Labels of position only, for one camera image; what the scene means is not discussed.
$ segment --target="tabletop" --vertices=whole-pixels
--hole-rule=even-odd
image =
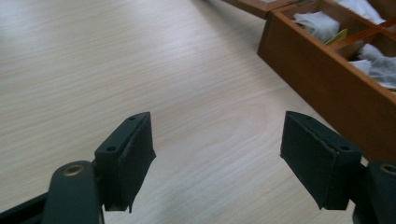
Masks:
[[[1,1],[0,212],[150,111],[157,158],[106,223],[352,223],[279,157],[287,110],[324,120],[257,55],[264,25],[217,0]]]

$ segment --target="brown wooden box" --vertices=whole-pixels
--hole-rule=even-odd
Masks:
[[[365,43],[396,57],[396,0],[369,1],[387,20],[380,25],[332,0],[286,1],[283,6],[272,0],[224,1],[268,20],[260,57],[337,132],[361,147],[370,161],[396,161],[396,95],[348,62]],[[346,39],[326,46],[292,21],[295,13],[317,11],[347,28]]]

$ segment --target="wooden box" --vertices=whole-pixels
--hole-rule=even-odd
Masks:
[[[224,1],[267,19],[260,57],[337,132],[363,149],[369,161],[396,161],[396,95],[349,63],[366,43],[396,57],[396,0],[369,1],[386,20],[379,25],[332,0]],[[347,28],[347,37],[325,45],[293,21],[295,13],[318,11]]]

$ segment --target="open box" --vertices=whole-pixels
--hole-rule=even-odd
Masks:
[[[223,1],[267,19],[260,57],[337,132],[370,161],[396,161],[396,95],[349,63],[366,43],[396,57],[396,1],[369,1],[386,20],[379,25],[332,0]],[[347,37],[325,45],[293,21],[295,13],[318,11],[347,28]]]

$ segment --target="wooden table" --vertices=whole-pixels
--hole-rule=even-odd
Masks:
[[[0,212],[150,111],[158,157],[106,223],[351,223],[279,157],[286,110],[323,119],[257,56],[263,26],[220,1],[2,1]]]

